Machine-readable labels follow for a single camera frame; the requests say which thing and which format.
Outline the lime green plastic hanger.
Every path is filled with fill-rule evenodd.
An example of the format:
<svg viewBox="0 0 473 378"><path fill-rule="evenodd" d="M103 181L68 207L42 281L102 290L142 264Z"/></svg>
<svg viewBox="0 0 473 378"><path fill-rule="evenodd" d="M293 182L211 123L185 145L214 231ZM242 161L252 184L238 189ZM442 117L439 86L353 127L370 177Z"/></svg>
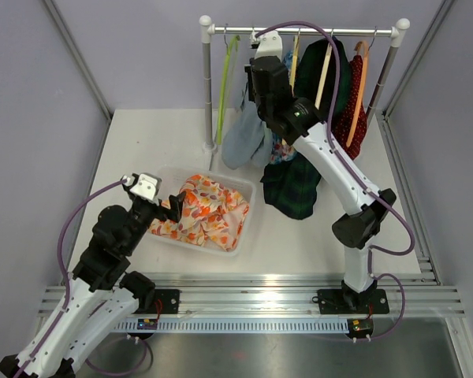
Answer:
<svg viewBox="0 0 473 378"><path fill-rule="evenodd" d="M228 27L224 27L223 39L225 43L225 58L223 63L221 85L218 100L218 118L216 128L216 143L222 144L222 132L225 123L225 112L232 91L233 72L237 62L238 50L240 45L240 36L235 35L230 40L227 39Z"/></svg>

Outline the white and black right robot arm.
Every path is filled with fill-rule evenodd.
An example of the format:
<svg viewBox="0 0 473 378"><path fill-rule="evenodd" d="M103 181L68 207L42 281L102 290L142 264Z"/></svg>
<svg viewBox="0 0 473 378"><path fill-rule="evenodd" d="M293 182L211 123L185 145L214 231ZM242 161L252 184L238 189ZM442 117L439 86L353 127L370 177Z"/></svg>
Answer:
<svg viewBox="0 0 473 378"><path fill-rule="evenodd" d="M393 208L395 193L366 179L327 124L320 121L314 103L293 96L288 69L278 57L252 58L245 71L249 99L259 118L316 168L345 211L332 225L345 250L345 274L341 288L326 297L326 302L340 312L374 309L373 300L381 293L368 268L370 245Z"/></svg>

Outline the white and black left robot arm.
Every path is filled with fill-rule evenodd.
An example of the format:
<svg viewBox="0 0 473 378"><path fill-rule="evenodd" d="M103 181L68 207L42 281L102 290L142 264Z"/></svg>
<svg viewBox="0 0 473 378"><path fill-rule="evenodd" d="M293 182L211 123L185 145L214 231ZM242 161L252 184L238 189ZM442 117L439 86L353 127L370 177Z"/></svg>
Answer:
<svg viewBox="0 0 473 378"><path fill-rule="evenodd" d="M161 313L155 284L140 272L129 272L128 258L153 220L180 221L185 196L170 196L167 207L137 195L130 209L106 207L55 311L19 354L1 360L0 372L6 377L74 377L127 316L150 309Z"/></svg>

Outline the yellow plastic hanger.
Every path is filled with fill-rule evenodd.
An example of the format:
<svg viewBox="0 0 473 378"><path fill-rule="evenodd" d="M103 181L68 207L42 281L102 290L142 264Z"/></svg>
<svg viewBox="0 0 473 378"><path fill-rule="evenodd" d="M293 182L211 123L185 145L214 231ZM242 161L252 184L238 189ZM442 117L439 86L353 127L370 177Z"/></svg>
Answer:
<svg viewBox="0 0 473 378"><path fill-rule="evenodd" d="M300 49L300 30L298 30L293 40L291 69L290 69L290 77L289 77L289 85L291 86L292 89L294 89L294 86L295 86L296 68L297 68L297 63L298 63L299 49Z"/></svg>

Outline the orange floral white skirt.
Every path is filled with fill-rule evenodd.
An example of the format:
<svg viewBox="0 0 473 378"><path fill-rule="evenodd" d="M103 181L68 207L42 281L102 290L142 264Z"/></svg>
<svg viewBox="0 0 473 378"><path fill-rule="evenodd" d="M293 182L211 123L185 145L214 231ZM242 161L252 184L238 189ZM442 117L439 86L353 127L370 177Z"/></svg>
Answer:
<svg viewBox="0 0 473 378"><path fill-rule="evenodd" d="M194 246L213 243L225 252L233 251L250 210L244 196L200 174L187 178L179 190L182 191L186 196L181 221L154 220L150 233Z"/></svg>

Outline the blue floral skirt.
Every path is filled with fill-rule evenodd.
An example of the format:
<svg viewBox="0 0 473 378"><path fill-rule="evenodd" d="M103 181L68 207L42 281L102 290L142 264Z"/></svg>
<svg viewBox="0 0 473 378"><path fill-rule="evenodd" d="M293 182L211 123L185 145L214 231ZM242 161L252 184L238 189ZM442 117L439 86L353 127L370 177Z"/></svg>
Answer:
<svg viewBox="0 0 473 378"><path fill-rule="evenodd" d="M293 52L285 53L282 63L288 69L288 76L291 76ZM284 161L291 161L296 156L296 150L283 141L277 134L273 133L273 145L270 156L270 163L278 165Z"/></svg>

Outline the light blue denim skirt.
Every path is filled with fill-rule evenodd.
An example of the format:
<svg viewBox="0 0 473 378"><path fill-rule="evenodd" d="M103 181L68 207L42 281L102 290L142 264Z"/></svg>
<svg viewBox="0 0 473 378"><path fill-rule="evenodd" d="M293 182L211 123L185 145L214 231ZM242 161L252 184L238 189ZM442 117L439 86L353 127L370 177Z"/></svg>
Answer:
<svg viewBox="0 0 473 378"><path fill-rule="evenodd" d="M222 161L229 169L247 164L265 168L271 158L273 134L249 100L248 85L242 90L239 116L222 140Z"/></svg>

